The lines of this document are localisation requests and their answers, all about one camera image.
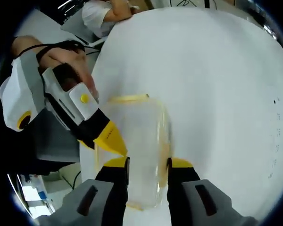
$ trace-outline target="person's hand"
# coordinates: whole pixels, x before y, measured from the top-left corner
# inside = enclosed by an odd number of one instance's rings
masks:
[[[40,67],[42,69],[48,67],[54,68],[63,63],[69,64],[75,70],[81,81],[90,90],[93,97],[98,99],[99,93],[96,90],[94,80],[89,73],[85,52],[80,49],[71,51],[62,48],[53,48],[41,58]]]

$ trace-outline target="wrist strap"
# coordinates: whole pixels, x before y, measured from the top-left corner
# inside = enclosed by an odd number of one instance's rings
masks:
[[[21,56],[22,54],[24,54],[25,52],[27,52],[31,49],[34,49],[34,48],[37,48],[37,47],[43,47],[43,46],[46,46],[46,47],[44,49],[42,49],[36,55],[38,62],[40,62],[42,57],[44,56],[44,54],[46,54],[52,48],[62,48],[62,49],[73,50],[73,51],[75,51],[76,49],[80,49],[80,50],[85,52],[85,47],[82,43],[75,41],[75,40],[66,40],[66,41],[55,43],[55,44],[40,44],[40,45],[28,47],[28,48],[24,49],[17,57]]]

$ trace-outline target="white shirt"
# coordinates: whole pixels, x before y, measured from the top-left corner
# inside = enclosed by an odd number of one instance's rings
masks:
[[[115,25],[115,22],[104,22],[105,15],[111,9],[110,2],[100,0],[90,0],[83,6],[82,18],[84,24],[99,38],[108,36]]]

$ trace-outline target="white tabletop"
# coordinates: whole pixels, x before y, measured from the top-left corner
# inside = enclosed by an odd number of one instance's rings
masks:
[[[108,36],[92,73],[100,104],[149,94],[164,103],[175,156],[262,219],[283,192],[283,49],[228,13],[164,8],[134,15]],[[82,181],[94,157],[81,149]],[[126,210],[124,225],[170,224],[166,197]]]

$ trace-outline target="yellow button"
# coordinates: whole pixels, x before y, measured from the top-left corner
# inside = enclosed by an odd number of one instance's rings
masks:
[[[89,97],[87,94],[82,94],[81,95],[81,101],[86,104],[89,101]]]

